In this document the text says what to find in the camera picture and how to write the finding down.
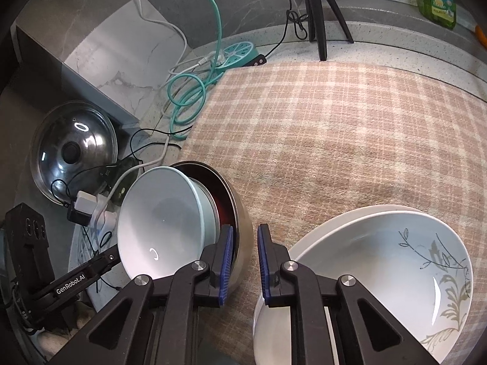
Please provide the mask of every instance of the blue gripper pad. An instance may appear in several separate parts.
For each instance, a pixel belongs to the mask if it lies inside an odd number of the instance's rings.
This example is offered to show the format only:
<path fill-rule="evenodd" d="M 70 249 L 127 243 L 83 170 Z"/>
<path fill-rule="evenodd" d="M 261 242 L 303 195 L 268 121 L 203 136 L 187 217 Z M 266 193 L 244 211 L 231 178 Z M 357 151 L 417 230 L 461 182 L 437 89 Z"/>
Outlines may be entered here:
<path fill-rule="evenodd" d="M 218 293 L 218 304 L 223 306 L 228 295 L 228 282 L 230 280 L 230 272 L 232 266 L 233 253 L 233 228 L 228 228 L 228 236 L 226 237 L 225 254 L 223 255 L 222 273 L 220 274 L 220 292 Z"/>
<path fill-rule="evenodd" d="M 264 238 L 262 237 L 262 230 L 260 226 L 259 228 L 257 228 L 257 250 L 259 253 L 259 268 L 261 270 L 262 296 L 264 297 L 265 304 L 268 304 L 268 301 L 271 297 L 269 284 L 269 265 L 267 264 Z"/>

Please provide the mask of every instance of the light blue bowl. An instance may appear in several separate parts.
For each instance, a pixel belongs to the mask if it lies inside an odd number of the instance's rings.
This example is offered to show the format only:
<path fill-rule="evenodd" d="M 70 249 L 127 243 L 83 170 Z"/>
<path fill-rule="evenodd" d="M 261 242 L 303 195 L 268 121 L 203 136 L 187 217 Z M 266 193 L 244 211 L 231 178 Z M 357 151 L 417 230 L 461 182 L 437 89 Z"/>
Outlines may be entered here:
<path fill-rule="evenodd" d="M 135 181 L 122 204 L 117 228 L 122 264 L 130 278 L 174 274 L 215 242 L 216 228 L 205 191 L 173 167 L 155 167 Z"/>

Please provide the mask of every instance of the orange object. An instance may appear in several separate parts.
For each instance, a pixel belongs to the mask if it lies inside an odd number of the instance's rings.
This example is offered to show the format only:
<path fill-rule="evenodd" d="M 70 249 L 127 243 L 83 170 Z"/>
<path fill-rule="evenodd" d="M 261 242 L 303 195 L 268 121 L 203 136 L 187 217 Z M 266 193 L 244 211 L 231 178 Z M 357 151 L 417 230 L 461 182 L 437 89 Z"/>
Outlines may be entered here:
<path fill-rule="evenodd" d="M 487 37 L 485 37 L 482 29 L 478 25 L 475 27 L 475 35 L 479 39 L 480 43 L 487 48 Z"/>

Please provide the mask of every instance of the stainless steel pot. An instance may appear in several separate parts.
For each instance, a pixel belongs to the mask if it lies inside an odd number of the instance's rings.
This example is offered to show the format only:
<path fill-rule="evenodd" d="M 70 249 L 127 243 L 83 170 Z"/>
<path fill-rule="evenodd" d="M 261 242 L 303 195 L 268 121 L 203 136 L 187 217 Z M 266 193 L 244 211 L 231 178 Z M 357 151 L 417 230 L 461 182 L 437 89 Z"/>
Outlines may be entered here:
<path fill-rule="evenodd" d="M 233 292 L 242 282 L 249 268 L 254 247 L 254 231 L 247 209 L 232 185 L 207 164 L 184 161 L 178 162 L 172 167 L 204 185 L 215 200 L 220 223 L 228 223 L 234 228 L 234 254 L 228 283 L 229 292 Z"/>

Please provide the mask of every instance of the lid knob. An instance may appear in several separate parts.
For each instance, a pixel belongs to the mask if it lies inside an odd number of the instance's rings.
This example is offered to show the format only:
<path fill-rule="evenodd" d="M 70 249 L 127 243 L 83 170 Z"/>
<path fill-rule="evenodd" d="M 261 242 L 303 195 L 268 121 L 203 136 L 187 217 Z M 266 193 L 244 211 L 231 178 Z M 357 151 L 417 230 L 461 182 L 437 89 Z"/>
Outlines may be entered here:
<path fill-rule="evenodd" d="M 62 146 L 61 156 L 67 164 L 76 163 L 81 157 L 81 148 L 77 142 L 69 141 Z"/>

